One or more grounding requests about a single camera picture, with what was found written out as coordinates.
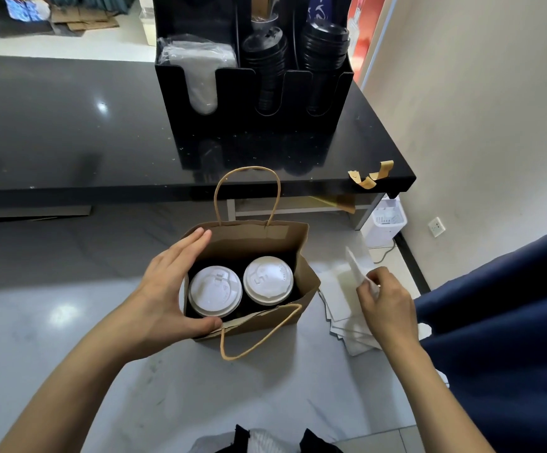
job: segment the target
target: electrical outlet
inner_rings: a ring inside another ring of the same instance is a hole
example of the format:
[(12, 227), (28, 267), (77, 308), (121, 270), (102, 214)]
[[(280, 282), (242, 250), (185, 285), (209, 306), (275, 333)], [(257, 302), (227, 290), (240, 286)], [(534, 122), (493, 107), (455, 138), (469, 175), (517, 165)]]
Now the electrical outlet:
[(436, 217), (434, 220), (429, 222), (428, 228), (430, 230), (430, 233), (432, 233), (435, 238), (445, 232), (445, 227), (443, 226), (443, 223), (441, 222), (441, 219), (439, 219), (439, 217)]

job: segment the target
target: power cord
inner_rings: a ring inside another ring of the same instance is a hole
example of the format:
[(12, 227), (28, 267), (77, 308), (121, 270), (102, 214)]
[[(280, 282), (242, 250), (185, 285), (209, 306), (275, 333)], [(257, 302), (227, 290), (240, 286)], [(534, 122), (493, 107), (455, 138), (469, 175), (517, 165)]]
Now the power cord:
[(395, 248), (397, 247), (397, 244), (395, 243), (395, 239), (393, 239), (393, 247), (391, 249), (388, 249), (384, 254), (383, 254), (383, 258), (379, 261), (374, 261), (375, 264), (380, 264), (384, 258), (386, 257), (387, 254), (389, 254), (391, 251), (393, 251)]

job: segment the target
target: plastic bag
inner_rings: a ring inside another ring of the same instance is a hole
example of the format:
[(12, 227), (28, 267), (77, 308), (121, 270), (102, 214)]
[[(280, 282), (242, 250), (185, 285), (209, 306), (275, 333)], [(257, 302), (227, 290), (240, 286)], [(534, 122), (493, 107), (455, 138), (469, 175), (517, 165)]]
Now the plastic bag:
[(213, 113), (217, 109), (215, 70), (238, 66), (232, 46), (192, 35), (158, 38), (158, 43), (162, 49), (158, 64), (183, 68), (192, 108), (200, 114)]

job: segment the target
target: hand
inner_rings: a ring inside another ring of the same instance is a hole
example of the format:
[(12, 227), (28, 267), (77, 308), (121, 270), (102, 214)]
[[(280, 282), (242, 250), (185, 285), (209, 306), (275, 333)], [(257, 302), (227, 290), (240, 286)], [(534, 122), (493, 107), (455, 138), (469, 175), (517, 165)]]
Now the hand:
[(378, 298), (370, 294), (368, 281), (357, 288), (357, 296), (368, 327), (383, 350), (409, 342), (418, 343), (416, 308), (410, 293), (389, 272), (379, 267), (368, 273), (368, 278), (380, 285)]
[(94, 329), (127, 361), (146, 358), (187, 338), (221, 327), (221, 318), (187, 318), (179, 309), (179, 288), (212, 232), (198, 228), (150, 262), (135, 291)]

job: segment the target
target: stacked black lids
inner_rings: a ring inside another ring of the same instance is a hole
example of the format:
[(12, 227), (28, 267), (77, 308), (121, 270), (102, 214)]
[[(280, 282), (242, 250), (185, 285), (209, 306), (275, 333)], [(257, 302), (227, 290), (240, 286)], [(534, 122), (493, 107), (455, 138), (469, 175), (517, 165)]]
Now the stacked black lids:
[(288, 40), (278, 27), (256, 31), (242, 42), (244, 60), (260, 78), (256, 106), (263, 114), (273, 112), (279, 101), (284, 72), (288, 68), (287, 49)]
[(313, 73), (307, 110), (312, 114), (326, 112), (336, 90), (338, 70), (349, 49), (349, 30), (325, 19), (307, 22), (300, 38), (302, 66)]

